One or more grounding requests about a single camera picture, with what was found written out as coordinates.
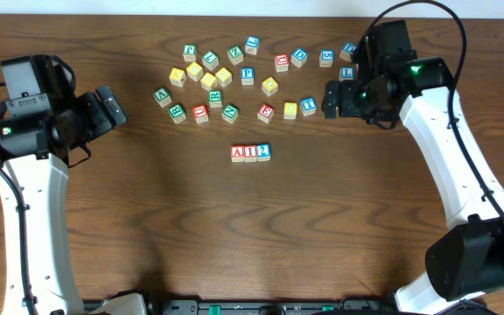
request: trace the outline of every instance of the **toy block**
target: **toy block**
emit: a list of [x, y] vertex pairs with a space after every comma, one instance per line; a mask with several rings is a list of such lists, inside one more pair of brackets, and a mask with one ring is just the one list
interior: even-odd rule
[[196, 118], [196, 123], [205, 123], [209, 120], [206, 105], [199, 105], [194, 107], [193, 116]]
[[191, 63], [190, 66], [188, 66], [188, 68], [185, 69], [185, 71], [188, 73], [190, 79], [194, 81], [199, 81], [203, 76], [203, 68], [200, 66], [199, 63], [195, 61]]
[[203, 78], [201, 78], [201, 87], [206, 91], [211, 91], [217, 87], [217, 78], [210, 73], [206, 73]]
[[158, 105], [162, 108], [172, 102], [171, 94], [168, 93], [164, 87], [158, 89], [153, 96], [155, 96], [155, 101], [157, 101]]
[[293, 102], [286, 102], [283, 107], [283, 119], [295, 119], [297, 118], [297, 108], [298, 105]]
[[209, 107], [212, 109], [223, 107], [223, 95], [220, 90], [209, 91]]
[[347, 62], [351, 62], [351, 61], [353, 61], [352, 57], [354, 56], [355, 49], [357, 49], [356, 45], [354, 45], [352, 43], [346, 43], [343, 46], [343, 48], [341, 49], [341, 52], [339, 53], [339, 57]]
[[283, 72], [289, 70], [289, 56], [286, 54], [276, 56], [276, 71]]
[[169, 75], [169, 79], [171, 79], [172, 85], [182, 88], [184, 86], [184, 82], [186, 82], [186, 73], [184, 70], [173, 68], [171, 75]]
[[182, 52], [184, 61], [195, 61], [198, 56], [198, 48], [194, 44], [184, 45], [184, 52]]
[[241, 69], [242, 85], [254, 85], [254, 68]]
[[233, 74], [230, 73], [230, 71], [228, 71], [225, 67], [217, 71], [215, 77], [217, 78], [219, 85], [223, 88], [226, 88], [227, 85], [233, 81]]
[[271, 118], [275, 114], [275, 110], [268, 104], [263, 104], [258, 110], [258, 119], [263, 121], [264, 123], [270, 123]]
[[248, 38], [246, 38], [246, 44], [244, 45], [246, 53], [258, 54], [258, 48], [260, 48], [260, 39], [254, 36], [248, 36]]
[[323, 49], [320, 52], [320, 66], [331, 67], [333, 63], [333, 50]]
[[352, 66], [343, 66], [339, 70], [339, 80], [353, 80], [355, 77], [355, 71]]
[[233, 65], [237, 65], [244, 61], [244, 52], [242, 52], [242, 49], [238, 45], [229, 48], [227, 53], [228, 59], [231, 60]]
[[303, 116], [308, 116], [316, 113], [316, 101], [314, 97], [309, 97], [301, 101], [301, 112]]
[[223, 109], [223, 112], [221, 113], [221, 117], [223, 120], [227, 121], [228, 123], [234, 123], [236, 118], [238, 117], [238, 108], [235, 106], [228, 104], [225, 109]]
[[308, 52], [306, 52], [303, 48], [297, 48], [297, 50], [290, 57], [290, 62], [297, 67], [302, 67], [305, 64], [307, 58]]
[[270, 161], [271, 149], [269, 144], [258, 144], [256, 149], [258, 150], [258, 162]]
[[255, 145], [244, 146], [244, 162], [258, 162], [258, 149]]
[[186, 113], [180, 104], [176, 104], [169, 108], [168, 114], [171, 116], [174, 123], [180, 123], [186, 119]]
[[219, 57], [215, 54], [215, 52], [209, 51], [203, 55], [201, 63], [203, 63], [209, 71], [213, 71], [215, 67], [219, 65]]
[[277, 84], [277, 81], [274, 80], [272, 77], [269, 77], [264, 82], [262, 82], [262, 91], [267, 96], [274, 95], [278, 89], [279, 89], [279, 84]]
[[244, 162], [244, 145], [231, 146], [231, 160], [233, 162]]

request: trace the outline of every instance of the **green led light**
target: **green led light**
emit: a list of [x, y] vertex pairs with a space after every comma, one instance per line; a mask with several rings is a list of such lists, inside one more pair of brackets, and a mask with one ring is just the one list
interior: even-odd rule
[[419, 69], [421, 69], [422, 66], [411, 66], [411, 72], [413, 74], [417, 74], [419, 72]]

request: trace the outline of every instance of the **white wall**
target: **white wall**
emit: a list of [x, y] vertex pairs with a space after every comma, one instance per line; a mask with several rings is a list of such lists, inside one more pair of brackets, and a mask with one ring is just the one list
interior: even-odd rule
[[[374, 17], [395, 0], [0, 0], [0, 13], [144, 14], [265, 17]], [[504, 18], [504, 0], [440, 0], [462, 18]], [[447, 18], [412, 4], [391, 17]]]

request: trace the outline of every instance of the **wooden letter block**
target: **wooden letter block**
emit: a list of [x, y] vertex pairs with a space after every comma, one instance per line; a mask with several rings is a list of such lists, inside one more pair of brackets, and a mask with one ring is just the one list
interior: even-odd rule
[[184, 61], [195, 61], [196, 57], [198, 56], [198, 49], [196, 45], [184, 45], [184, 52], [182, 52], [182, 56], [184, 56]]
[[276, 56], [276, 71], [283, 72], [289, 70], [289, 56], [286, 54]]
[[254, 85], [254, 68], [241, 69], [242, 85]]
[[258, 119], [263, 121], [264, 123], [270, 123], [271, 118], [275, 114], [275, 110], [268, 104], [263, 104], [258, 110]]
[[258, 150], [255, 145], [244, 146], [244, 162], [258, 162]]
[[298, 105], [293, 102], [286, 102], [283, 110], [283, 119], [297, 118]]
[[341, 52], [339, 53], [339, 57], [347, 62], [352, 61], [352, 57], [354, 56], [354, 51], [357, 49], [357, 46], [352, 43], [346, 43]]
[[211, 91], [215, 87], [217, 87], [217, 78], [210, 73], [206, 73], [206, 75], [201, 78], [201, 87], [206, 91]]
[[174, 123], [183, 122], [186, 119], [186, 113], [184, 113], [184, 109], [180, 104], [176, 104], [172, 106], [168, 110], [169, 115], [171, 116]]
[[256, 148], [258, 150], [258, 162], [270, 161], [271, 149], [269, 144], [258, 144]]
[[228, 104], [225, 109], [223, 109], [221, 116], [228, 123], [234, 123], [236, 118], [238, 117], [238, 108], [231, 104]]
[[277, 84], [277, 81], [275, 81], [272, 77], [269, 77], [264, 82], [262, 82], [262, 91], [267, 96], [274, 95], [278, 89], [279, 89], [279, 84]]
[[168, 93], [168, 91], [164, 87], [158, 89], [157, 92], [155, 92], [154, 96], [155, 101], [157, 101], [158, 105], [160, 105], [162, 108], [172, 102], [170, 93]]
[[220, 90], [209, 91], [209, 107], [212, 109], [223, 107], [223, 95]]
[[215, 54], [215, 52], [209, 51], [201, 58], [201, 63], [209, 69], [209, 71], [213, 71], [215, 67], [219, 65], [219, 57]]
[[355, 71], [352, 66], [343, 66], [339, 70], [339, 80], [353, 80], [355, 77]]
[[227, 85], [233, 81], [233, 75], [225, 67], [217, 71], [215, 77], [217, 78], [219, 85], [223, 88], [226, 88]]
[[184, 70], [173, 68], [169, 78], [171, 79], [172, 85], [182, 88], [184, 86], [184, 82], [186, 82], [186, 73]]
[[206, 105], [199, 105], [193, 108], [193, 116], [196, 118], [196, 123], [205, 123], [209, 120]]
[[244, 162], [244, 145], [231, 146], [231, 159], [233, 162]]
[[301, 112], [303, 116], [308, 116], [316, 113], [316, 101], [314, 97], [309, 97], [301, 101]]
[[185, 71], [188, 73], [190, 79], [194, 81], [198, 81], [203, 76], [203, 68], [195, 61], [191, 63]]
[[244, 52], [242, 52], [242, 49], [238, 45], [229, 48], [228, 59], [231, 60], [233, 65], [237, 65], [244, 61]]
[[333, 50], [323, 49], [320, 52], [320, 66], [331, 67], [333, 63]]
[[302, 67], [305, 64], [307, 58], [308, 52], [306, 52], [305, 49], [299, 47], [291, 56], [290, 62], [297, 67]]
[[246, 38], [246, 44], [244, 45], [246, 53], [258, 54], [258, 48], [260, 48], [260, 39], [254, 36], [248, 36], [248, 38]]

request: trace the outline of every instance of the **wooden table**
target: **wooden table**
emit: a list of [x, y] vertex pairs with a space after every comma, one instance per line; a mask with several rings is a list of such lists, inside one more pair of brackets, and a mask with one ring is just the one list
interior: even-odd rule
[[[284, 101], [314, 96], [338, 77], [319, 51], [356, 42], [366, 18], [0, 16], [0, 60], [59, 55], [77, 75], [77, 94], [109, 84], [129, 122], [90, 144], [94, 156], [70, 172], [67, 220], [80, 294], [105, 298], [141, 286], [163, 296], [204, 299], [337, 299], [385, 296], [424, 271], [424, 252], [446, 232], [443, 206], [423, 156], [403, 127], [386, 132], [356, 119], [283, 120]], [[450, 20], [410, 19], [419, 56], [459, 57]], [[504, 21], [466, 20], [468, 54], [459, 83], [480, 148], [504, 186]], [[260, 52], [232, 66], [227, 49], [247, 35]], [[234, 74], [225, 102], [234, 125], [175, 125], [153, 92], [167, 86], [186, 110], [207, 101], [199, 83], [169, 83], [185, 68], [182, 47], [220, 55]], [[276, 73], [274, 55], [302, 46], [305, 66]], [[253, 87], [239, 69], [256, 70]], [[268, 98], [260, 83], [280, 83]], [[0, 81], [3, 76], [0, 70]], [[7, 97], [0, 88], [0, 100]], [[263, 102], [270, 124], [259, 121]], [[267, 163], [232, 164], [231, 144], [269, 142]], [[5, 286], [0, 206], [0, 309]], [[486, 297], [504, 313], [504, 290]]]

